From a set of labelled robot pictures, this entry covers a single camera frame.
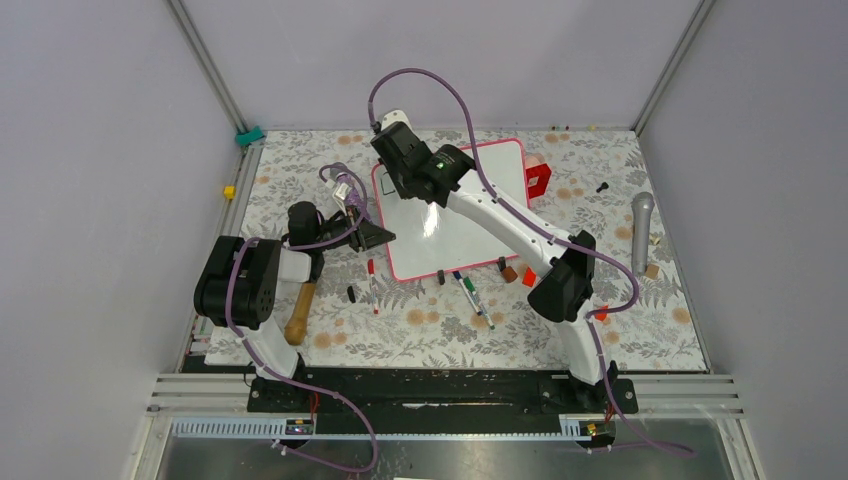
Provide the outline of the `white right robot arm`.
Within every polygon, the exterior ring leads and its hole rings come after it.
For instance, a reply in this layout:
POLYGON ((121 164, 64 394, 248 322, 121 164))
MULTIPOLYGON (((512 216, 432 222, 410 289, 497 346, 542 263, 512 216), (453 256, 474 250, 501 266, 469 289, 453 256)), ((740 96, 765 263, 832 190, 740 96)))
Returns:
POLYGON ((401 198, 435 204, 473 222, 538 275, 527 301, 562 339, 575 402, 589 412, 607 405, 615 369, 591 325, 598 257, 594 238, 546 225, 488 179, 475 146, 445 144, 433 150, 401 121, 376 122, 372 130, 370 144, 401 198))

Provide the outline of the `pink framed whiteboard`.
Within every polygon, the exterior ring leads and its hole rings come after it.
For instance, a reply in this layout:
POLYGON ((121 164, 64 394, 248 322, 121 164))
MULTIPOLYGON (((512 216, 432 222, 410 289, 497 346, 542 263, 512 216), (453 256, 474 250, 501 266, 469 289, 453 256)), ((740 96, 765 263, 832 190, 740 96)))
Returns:
MULTIPOLYGON (((525 150, 516 138, 478 146, 487 179, 519 204, 528 207, 525 150)), ((418 199, 399 197, 385 167, 371 171, 382 227, 395 234, 387 244, 392 276, 400 282, 419 280, 511 258, 512 250, 475 222, 451 210, 418 199)))

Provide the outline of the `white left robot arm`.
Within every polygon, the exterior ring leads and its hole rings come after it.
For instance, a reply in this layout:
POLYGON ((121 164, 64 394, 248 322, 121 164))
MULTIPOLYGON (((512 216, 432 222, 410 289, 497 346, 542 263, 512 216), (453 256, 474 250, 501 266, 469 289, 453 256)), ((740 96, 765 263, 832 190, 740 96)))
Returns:
POLYGON ((288 231, 279 239, 218 237, 195 288, 195 311, 234 333, 257 375, 275 381, 272 398, 285 410, 299 410, 311 387, 296 375, 303 361, 289 341, 305 333, 324 252, 340 247, 365 252, 395 239, 356 206, 326 218, 313 203, 297 202, 288 209, 288 231), (281 282, 300 286, 287 330, 270 320, 281 282))

